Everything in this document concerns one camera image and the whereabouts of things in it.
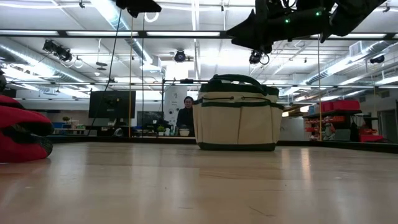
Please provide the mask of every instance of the canvas bag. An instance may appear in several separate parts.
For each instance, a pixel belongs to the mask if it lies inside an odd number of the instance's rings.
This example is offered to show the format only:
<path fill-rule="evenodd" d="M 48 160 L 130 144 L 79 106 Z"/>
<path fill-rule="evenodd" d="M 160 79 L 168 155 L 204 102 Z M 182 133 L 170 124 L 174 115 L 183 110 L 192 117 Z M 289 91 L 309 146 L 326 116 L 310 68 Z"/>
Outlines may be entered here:
<path fill-rule="evenodd" d="M 278 94 L 277 88 L 245 75 L 215 75 L 193 103 L 198 145 L 204 150 L 273 151 L 283 112 Z"/>

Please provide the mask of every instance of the bag handle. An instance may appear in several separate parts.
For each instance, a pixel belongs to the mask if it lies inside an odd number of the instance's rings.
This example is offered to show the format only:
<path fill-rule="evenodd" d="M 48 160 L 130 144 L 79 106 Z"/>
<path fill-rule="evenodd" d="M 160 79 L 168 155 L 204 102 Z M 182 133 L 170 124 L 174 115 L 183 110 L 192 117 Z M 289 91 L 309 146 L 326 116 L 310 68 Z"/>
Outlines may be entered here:
<path fill-rule="evenodd" d="M 227 74 L 227 75 L 214 75 L 213 78 L 210 80 L 215 81 L 215 80 L 226 80 L 226 81 L 237 81 L 237 82 L 245 82 L 245 83 L 250 83 L 257 87 L 260 92 L 264 95 L 267 96 L 268 92 L 262 88 L 262 85 L 252 77 L 249 77 L 247 75 L 233 75 L 233 74 Z"/>

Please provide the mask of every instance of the green trim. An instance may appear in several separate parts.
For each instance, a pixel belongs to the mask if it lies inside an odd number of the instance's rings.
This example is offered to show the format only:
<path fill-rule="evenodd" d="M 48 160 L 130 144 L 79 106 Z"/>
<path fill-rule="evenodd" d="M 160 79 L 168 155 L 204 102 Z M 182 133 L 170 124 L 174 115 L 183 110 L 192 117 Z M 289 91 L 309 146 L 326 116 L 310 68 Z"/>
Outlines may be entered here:
<path fill-rule="evenodd" d="M 219 107 L 229 107 L 229 108 L 241 108 L 241 107 L 257 107 L 257 106 L 271 106 L 274 108 L 278 108 L 280 110 L 285 109 L 284 106 L 279 105 L 277 103 L 271 103 L 268 99 L 265 99 L 264 102 L 235 102 L 235 103 L 221 103 L 221 102 L 203 102 L 203 99 L 195 100 L 193 102 L 194 105 L 201 104 L 202 107 L 210 107 L 210 106 L 219 106 Z"/>
<path fill-rule="evenodd" d="M 279 90 L 277 88 L 261 85 L 262 89 L 271 96 L 279 96 Z M 246 93 L 262 93 L 256 86 L 253 85 L 238 85 L 232 83 L 207 83 L 202 84 L 200 92 L 246 92 Z"/>
<path fill-rule="evenodd" d="M 201 150 L 209 151 L 274 151 L 276 144 L 211 144 L 211 143 L 198 143 Z"/>

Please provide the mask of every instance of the shelf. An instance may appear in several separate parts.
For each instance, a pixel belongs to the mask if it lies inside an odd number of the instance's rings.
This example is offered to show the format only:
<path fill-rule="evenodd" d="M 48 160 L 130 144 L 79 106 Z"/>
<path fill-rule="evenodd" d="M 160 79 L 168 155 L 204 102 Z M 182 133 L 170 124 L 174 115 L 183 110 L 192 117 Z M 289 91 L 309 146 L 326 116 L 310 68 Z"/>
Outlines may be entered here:
<path fill-rule="evenodd" d="M 322 113 L 322 118 L 326 116 L 339 116 L 339 115 L 354 115 L 362 113 L 361 110 L 335 110 L 335 111 L 328 111 Z M 312 115 L 307 115 L 303 116 L 303 118 L 319 118 L 319 114 L 312 114 Z"/>

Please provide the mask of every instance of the ceiling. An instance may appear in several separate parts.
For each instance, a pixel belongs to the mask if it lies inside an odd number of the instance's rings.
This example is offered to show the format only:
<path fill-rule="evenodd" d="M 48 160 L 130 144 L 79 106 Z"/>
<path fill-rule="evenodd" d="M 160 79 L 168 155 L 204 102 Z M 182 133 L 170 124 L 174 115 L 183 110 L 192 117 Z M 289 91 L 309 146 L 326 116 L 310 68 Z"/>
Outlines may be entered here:
<path fill-rule="evenodd" d="M 254 0 L 197 0 L 200 11 L 196 11 L 196 30 L 224 30 L 232 28 L 247 18 L 254 6 Z M 191 0 L 157 0 L 163 10 L 159 18 L 154 22 L 146 22 L 144 15 L 140 14 L 132 20 L 133 30 L 193 30 L 193 14 Z M 77 6 L 79 1 L 74 0 L 14 0 L 3 1 L 0 4 L 17 4 L 19 6 Z M 62 9 L 27 9 L 0 6 L 0 29 L 27 29 L 27 30 L 112 30 L 112 27 L 100 13 L 91 5 L 90 1 L 83 1 L 84 9 L 80 7 L 68 7 Z M 226 6 L 225 12 L 221 12 L 222 3 Z M 389 1 L 391 10 L 382 12 L 384 7 L 374 11 L 354 32 L 382 32 L 397 33 L 398 23 L 395 18 L 398 15 L 398 0 Z M 123 11 L 123 18 L 127 18 L 131 24 L 131 16 Z M 8 37 L 26 49 L 31 49 L 43 57 L 48 56 L 59 64 L 59 60 L 53 55 L 47 55 L 42 50 L 45 37 Z M 74 56 L 83 61 L 83 66 L 76 68 L 66 63 L 70 69 L 83 75 L 90 82 L 108 81 L 112 60 L 114 39 L 94 38 L 51 38 L 55 43 L 69 48 Z M 172 54 L 182 49 L 191 58 L 190 62 L 182 63 L 184 69 L 188 69 L 188 78 L 208 80 L 214 74 L 238 73 L 250 75 L 260 82 L 279 84 L 302 84 L 309 74 L 323 68 L 343 55 L 348 54 L 349 46 L 356 40 L 327 40 L 318 46 L 316 40 L 294 40 L 293 42 L 280 41 L 273 45 L 273 52 L 269 55 L 268 65 L 251 65 L 248 61 L 251 51 L 238 47 L 231 43 L 230 39 L 137 39 L 149 54 L 159 57 L 162 67 L 173 65 Z M 111 77 L 117 82 L 128 82 L 130 76 L 130 63 L 132 82 L 161 82 L 162 72 L 143 72 L 137 55 L 131 53 L 130 46 L 124 39 L 118 39 L 114 49 Z M 386 54 L 385 64 L 395 62 L 395 49 Z M 199 76 L 195 72 L 195 60 L 198 63 Z M 97 70 L 96 62 L 107 63 L 106 71 Z M 377 69 L 381 65 L 370 65 L 368 69 Z M 339 71 L 325 79 L 324 85 L 337 85 L 344 80 L 363 73 L 365 63 L 360 61 L 350 68 Z M 111 89 L 124 89 L 128 86 L 112 86 Z"/>

